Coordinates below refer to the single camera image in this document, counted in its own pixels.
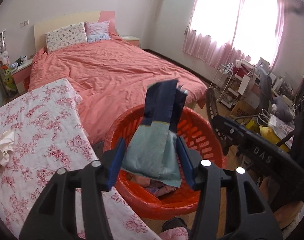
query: tissue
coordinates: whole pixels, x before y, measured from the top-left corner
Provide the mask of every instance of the tissue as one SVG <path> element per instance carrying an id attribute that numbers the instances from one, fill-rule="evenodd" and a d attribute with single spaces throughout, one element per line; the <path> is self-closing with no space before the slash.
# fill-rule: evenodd
<path id="1" fill-rule="evenodd" d="M 6 166 L 9 162 L 9 152 L 13 151 L 14 132 L 6 131 L 0 139 L 0 167 Z"/>

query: pink headboard section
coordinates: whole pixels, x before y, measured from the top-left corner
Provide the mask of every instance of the pink headboard section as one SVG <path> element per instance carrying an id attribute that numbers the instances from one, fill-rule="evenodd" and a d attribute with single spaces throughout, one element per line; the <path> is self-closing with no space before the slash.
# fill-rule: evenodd
<path id="1" fill-rule="evenodd" d="M 109 32 L 115 31 L 115 11 L 101 11 L 98 23 L 110 21 Z"/>

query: basket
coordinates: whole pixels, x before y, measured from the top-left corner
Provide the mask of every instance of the basket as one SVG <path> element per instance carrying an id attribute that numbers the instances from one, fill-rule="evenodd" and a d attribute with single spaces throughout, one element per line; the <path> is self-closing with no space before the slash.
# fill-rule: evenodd
<path id="1" fill-rule="evenodd" d="M 113 149 L 120 137 L 128 145 L 143 119 L 144 105 L 136 106 L 120 115 L 112 124 L 104 142 L 103 151 Z M 178 136 L 183 136 L 189 148 L 198 150 L 203 159 L 209 159 L 222 167 L 222 148 L 212 131 L 210 123 L 193 110 L 184 107 L 178 124 Z M 155 220 L 168 220 L 172 217 L 189 214 L 197 209 L 199 192 L 186 184 L 179 163 L 182 183 L 174 192 L 156 198 L 138 184 L 127 180 L 127 172 L 120 171 L 115 187 L 125 201 L 140 217 Z"/>

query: sheer curtain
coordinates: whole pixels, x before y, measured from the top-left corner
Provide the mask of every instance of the sheer curtain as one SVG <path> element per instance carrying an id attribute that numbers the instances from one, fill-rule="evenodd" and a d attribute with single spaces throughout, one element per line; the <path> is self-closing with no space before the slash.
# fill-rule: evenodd
<path id="1" fill-rule="evenodd" d="M 212 67 L 277 58 L 285 0 L 196 0 L 183 51 Z"/>

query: mug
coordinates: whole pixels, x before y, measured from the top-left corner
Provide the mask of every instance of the mug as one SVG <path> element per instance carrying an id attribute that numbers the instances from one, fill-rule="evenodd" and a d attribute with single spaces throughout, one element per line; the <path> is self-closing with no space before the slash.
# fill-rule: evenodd
<path id="1" fill-rule="evenodd" d="M 27 62 L 27 56 L 21 57 L 21 64 L 25 64 Z"/>

